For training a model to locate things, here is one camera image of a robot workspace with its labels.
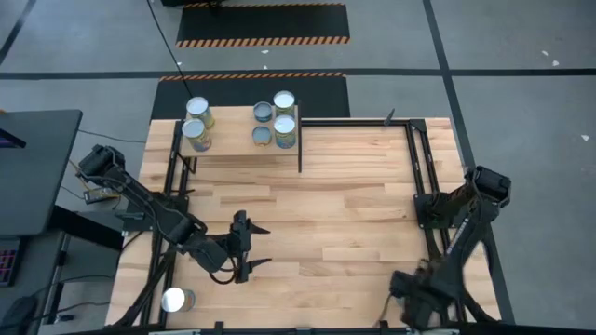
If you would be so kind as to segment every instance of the black floor mat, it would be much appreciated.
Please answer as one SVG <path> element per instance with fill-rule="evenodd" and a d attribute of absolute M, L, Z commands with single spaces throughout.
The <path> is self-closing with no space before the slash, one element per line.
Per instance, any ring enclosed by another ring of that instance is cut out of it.
<path fill-rule="evenodd" d="M 252 47 L 345 44 L 344 4 L 187 5 L 176 47 Z"/>
<path fill-rule="evenodd" d="M 205 97 L 211 106 L 252 106 L 259 101 L 273 103 L 273 96 L 285 89 L 301 102 L 302 117 L 350 117 L 347 85 L 341 73 L 203 74 L 187 77 L 191 78 L 186 83 L 193 95 Z M 180 79 L 180 76 L 164 77 L 159 82 L 152 119 L 186 117 L 189 96 Z"/>

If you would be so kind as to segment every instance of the wooden shelf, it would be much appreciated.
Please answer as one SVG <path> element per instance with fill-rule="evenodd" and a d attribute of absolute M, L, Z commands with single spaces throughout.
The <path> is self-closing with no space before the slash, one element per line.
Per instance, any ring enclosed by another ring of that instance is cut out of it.
<path fill-rule="evenodd" d="M 193 149 L 187 138 L 183 138 L 180 148 L 182 156 L 298 155 L 300 140 L 298 129 L 296 129 L 296 144 L 293 147 L 281 149 L 276 145 L 273 129 L 275 117 L 266 123 L 258 122 L 254 118 L 252 106 L 211 107 L 211 113 L 215 118 L 215 125 L 208 130 L 212 141 L 211 147 L 206 152 L 198 152 Z M 252 130 L 257 126 L 269 127 L 271 130 L 272 138 L 269 145 L 260 147 L 252 141 Z"/>

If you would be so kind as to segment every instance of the table leg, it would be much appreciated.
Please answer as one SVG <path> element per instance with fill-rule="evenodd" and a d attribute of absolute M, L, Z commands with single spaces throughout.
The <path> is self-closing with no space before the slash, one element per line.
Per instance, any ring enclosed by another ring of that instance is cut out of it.
<path fill-rule="evenodd" d="M 49 225 L 107 248 L 118 251 L 122 248 L 124 237 L 120 232 L 57 205 L 54 206 Z"/>

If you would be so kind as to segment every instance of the canned food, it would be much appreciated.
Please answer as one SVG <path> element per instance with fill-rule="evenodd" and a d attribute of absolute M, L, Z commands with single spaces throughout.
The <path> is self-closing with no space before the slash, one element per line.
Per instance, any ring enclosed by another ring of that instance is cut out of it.
<path fill-rule="evenodd" d="M 161 297 L 161 308 L 166 312 L 188 312 L 195 306 L 195 293 L 190 289 L 168 288 Z"/>
<path fill-rule="evenodd" d="M 196 151 L 208 151 L 211 147 L 211 138 L 205 129 L 205 124 L 201 120 L 192 119 L 184 122 L 183 135 L 190 141 L 190 144 Z"/>
<path fill-rule="evenodd" d="M 254 118 L 259 122 L 271 121 L 271 114 L 273 114 L 273 107 L 268 102 L 257 102 L 253 108 Z"/>
<path fill-rule="evenodd" d="M 281 149 L 289 149 L 296 144 L 296 122 L 289 115 L 276 117 L 273 125 L 276 130 L 276 144 Z"/>
<path fill-rule="evenodd" d="M 210 129 L 215 124 L 215 119 L 211 114 L 209 103 L 205 98 L 196 97 L 189 100 L 186 103 L 186 112 L 188 112 L 191 117 L 203 121 L 205 126 L 207 126 L 207 129 Z"/>
<path fill-rule="evenodd" d="M 289 91 L 279 91 L 273 97 L 273 103 L 276 105 L 276 116 L 289 115 L 294 117 L 294 95 Z"/>
<path fill-rule="evenodd" d="M 258 126 L 252 131 L 252 140 L 256 146 L 266 146 L 271 142 L 271 130 Z"/>

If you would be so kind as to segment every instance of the black line on floor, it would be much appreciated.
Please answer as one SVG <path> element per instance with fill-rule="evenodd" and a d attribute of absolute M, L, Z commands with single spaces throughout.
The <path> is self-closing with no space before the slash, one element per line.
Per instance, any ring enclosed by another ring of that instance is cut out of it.
<path fill-rule="evenodd" d="M 12 47 L 12 44 L 15 43 L 17 36 L 19 36 L 20 29 L 25 24 L 25 21 L 27 20 L 29 13 L 31 13 L 31 10 L 34 8 L 36 1 L 37 0 L 27 1 L 27 4 L 25 5 L 24 10 L 22 11 L 22 13 L 19 16 L 19 20 L 17 20 L 17 23 L 15 23 L 15 26 L 10 31 L 10 34 L 8 35 L 7 40 L 2 45 L 2 48 L 0 48 L 0 65 L 2 65 L 2 62 L 8 55 L 8 51 L 10 51 L 10 48 Z"/>
<path fill-rule="evenodd" d="M 341 72 L 346 75 L 401 75 L 401 76 L 443 76 L 440 69 L 388 69 L 388 68 L 351 68 L 351 69 L 306 69 L 306 70 L 229 70 L 229 71 L 184 71 L 185 75 L 197 74 L 266 74 L 266 73 L 306 73 L 306 72 Z M 596 69 L 461 69 L 448 70 L 451 76 L 592 76 Z M 58 80 L 58 79 L 155 79 L 162 76 L 179 75 L 176 71 L 147 72 L 85 72 L 85 73 L 0 73 L 0 80 Z"/>
<path fill-rule="evenodd" d="M 347 84 L 342 76 L 187 80 L 186 83 L 193 92 L 200 92 L 211 106 L 272 103 L 273 96 L 286 89 L 301 101 L 302 117 L 350 117 Z M 151 118 L 185 118 L 187 102 L 188 95 L 181 80 L 161 81 Z"/>
<path fill-rule="evenodd" d="M 432 7 L 430 0 L 423 0 L 423 4 L 425 8 L 425 13 L 427 14 L 428 26 L 430 28 L 432 41 L 435 46 L 435 51 L 437 52 L 437 60 L 439 61 L 439 67 L 441 71 L 441 76 L 443 78 L 443 84 L 445 85 L 445 91 L 447 92 L 447 98 L 451 107 L 452 116 L 455 123 L 455 132 L 457 133 L 457 138 L 459 139 L 459 145 L 462 151 L 464 164 L 466 164 L 466 166 L 468 166 L 469 168 L 474 168 L 476 166 L 476 163 L 474 162 L 472 147 L 469 142 L 469 137 L 467 135 L 466 125 L 464 123 L 464 116 L 462 115 L 459 100 L 457 98 L 457 93 L 455 92 L 455 85 L 454 80 L 452 78 L 452 72 L 449 70 L 447 55 L 445 54 L 445 49 L 443 47 L 442 40 L 440 39 L 439 25 L 437 23 L 437 18 L 435 17 L 435 11 Z M 501 262 L 499 260 L 498 252 L 496 250 L 493 230 L 490 226 L 485 241 L 488 248 L 487 252 L 491 252 L 492 255 L 493 269 L 491 272 L 491 278 L 493 279 L 494 293 L 496 295 L 499 311 L 501 313 L 501 318 L 505 322 L 514 324 L 515 319 L 513 317 L 511 301 L 509 299 L 507 286 L 505 283 L 505 277 L 503 275 L 503 269 L 501 268 Z"/>
<path fill-rule="evenodd" d="M 344 5 L 224 5 L 217 15 L 208 7 L 186 7 L 177 41 L 186 41 L 179 47 L 245 47 L 330 44 L 327 37 L 337 37 L 334 44 L 349 38 Z"/>

